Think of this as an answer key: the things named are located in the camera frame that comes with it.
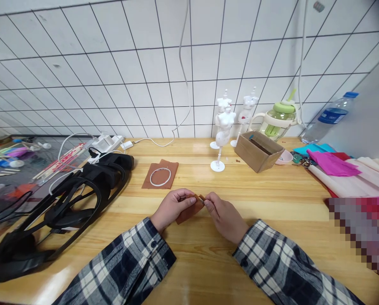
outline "white tiled wall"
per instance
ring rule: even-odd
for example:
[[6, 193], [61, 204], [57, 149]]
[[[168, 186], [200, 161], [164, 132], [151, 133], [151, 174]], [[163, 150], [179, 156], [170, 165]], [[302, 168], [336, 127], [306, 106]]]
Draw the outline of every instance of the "white tiled wall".
[[[307, 124], [379, 61], [379, 0], [321, 0], [321, 13], [308, 1]], [[185, 5], [106, 1], [0, 15], [0, 129], [171, 137], [188, 110], [178, 59]], [[290, 94], [303, 10], [302, 0], [190, 0], [181, 52], [193, 109], [179, 137], [213, 134], [215, 100], [225, 89], [235, 112], [254, 86], [257, 112]]]

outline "small figurine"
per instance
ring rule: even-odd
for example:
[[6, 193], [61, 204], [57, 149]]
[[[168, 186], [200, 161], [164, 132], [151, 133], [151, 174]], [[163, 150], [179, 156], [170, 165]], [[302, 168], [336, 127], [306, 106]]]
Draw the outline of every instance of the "small figurine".
[[[219, 129], [218, 116], [221, 115], [222, 113], [224, 113], [225, 109], [228, 106], [230, 107], [231, 103], [232, 103], [232, 100], [228, 98], [228, 90], [225, 89], [225, 93], [223, 94], [223, 98], [218, 98], [216, 101], [217, 101], [217, 104], [218, 104], [218, 113], [215, 116], [215, 126], [217, 126], [218, 129]], [[209, 144], [209, 146], [212, 149], [219, 149], [219, 146], [216, 145], [215, 141], [211, 142], [211, 144]]]
[[230, 131], [235, 123], [236, 113], [231, 112], [231, 107], [225, 108], [225, 112], [216, 117], [219, 123], [219, 130], [215, 137], [215, 143], [219, 148], [218, 159], [211, 162], [211, 168], [214, 172], [221, 172], [225, 169], [225, 164], [220, 160], [222, 147], [229, 142]]
[[239, 132], [237, 134], [236, 140], [231, 141], [231, 146], [236, 147], [237, 141], [239, 140], [240, 134], [242, 133], [243, 126], [249, 124], [253, 116], [253, 107], [257, 104], [259, 98], [255, 95], [256, 87], [253, 87], [253, 91], [250, 95], [243, 97], [243, 110], [240, 112], [237, 120], [240, 123]]

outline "shirt sleeve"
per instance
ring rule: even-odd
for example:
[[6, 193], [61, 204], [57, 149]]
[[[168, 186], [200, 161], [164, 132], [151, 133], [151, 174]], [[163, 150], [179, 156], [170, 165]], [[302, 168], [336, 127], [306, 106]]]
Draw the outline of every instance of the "shirt sleeve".
[[94, 257], [53, 304], [141, 304], [175, 260], [147, 217]]
[[233, 257], [276, 305], [364, 305], [261, 219], [249, 228]]

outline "hand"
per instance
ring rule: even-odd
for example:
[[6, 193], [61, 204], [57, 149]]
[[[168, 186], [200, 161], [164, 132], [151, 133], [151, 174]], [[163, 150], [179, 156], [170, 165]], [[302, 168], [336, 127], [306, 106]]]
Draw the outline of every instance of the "hand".
[[193, 194], [188, 189], [178, 189], [167, 194], [157, 211], [150, 217], [159, 233], [174, 222], [183, 210], [197, 201], [194, 197], [187, 198], [188, 195]]
[[227, 240], [238, 245], [249, 229], [242, 216], [233, 204], [220, 199], [214, 192], [209, 193], [205, 199], [206, 209], [218, 232]]

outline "bottle cap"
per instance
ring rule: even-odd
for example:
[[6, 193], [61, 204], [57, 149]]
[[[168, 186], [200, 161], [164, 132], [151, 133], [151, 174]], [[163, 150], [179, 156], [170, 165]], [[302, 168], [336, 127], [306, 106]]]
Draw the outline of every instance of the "bottle cap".
[[356, 98], [358, 95], [359, 93], [349, 91], [349, 92], [346, 92], [343, 95], [343, 97]]
[[286, 100], [283, 100], [281, 102], [277, 102], [276, 104], [274, 104], [273, 110], [277, 111], [277, 112], [287, 113], [287, 114], [295, 112], [294, 105], [288, 104], [288, 103], [289, 102]]

